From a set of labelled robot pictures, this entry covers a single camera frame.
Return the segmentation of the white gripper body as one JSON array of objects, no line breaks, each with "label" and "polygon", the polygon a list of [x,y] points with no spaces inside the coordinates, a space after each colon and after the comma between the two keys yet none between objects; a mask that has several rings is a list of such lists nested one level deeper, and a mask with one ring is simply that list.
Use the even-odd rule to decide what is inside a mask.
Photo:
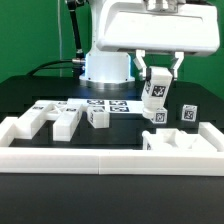
[{"label": "white gripper body", "polygon": [[107,0],[99,17],[96,45],[101,51],[207,56],[220,46],[217,8],[180,4],[174,13],[154,12],[143,0]]}]

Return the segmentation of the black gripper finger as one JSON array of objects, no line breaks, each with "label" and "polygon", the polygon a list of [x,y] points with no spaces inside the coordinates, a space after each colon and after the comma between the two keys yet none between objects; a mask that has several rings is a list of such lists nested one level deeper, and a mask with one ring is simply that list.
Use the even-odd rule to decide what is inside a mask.
[{"label": "black gripper finger", "polygon": [[135,58],[134,58],[134,63],[139,70],[139,77],[142,80],[146,79],[146,74],[147,74],[147,66],[144,62],[144,57],[145,57],[145,51],[144,50],[136,50],[135,51]]},{"label": "black gripper finger", "polygon": [[172,58],[172,65],[170,68],[170,72],[173,75],[173,79],[178,79],[178,69],[181,66],[184,60],[184,53],[183,52],[175,52]]}]

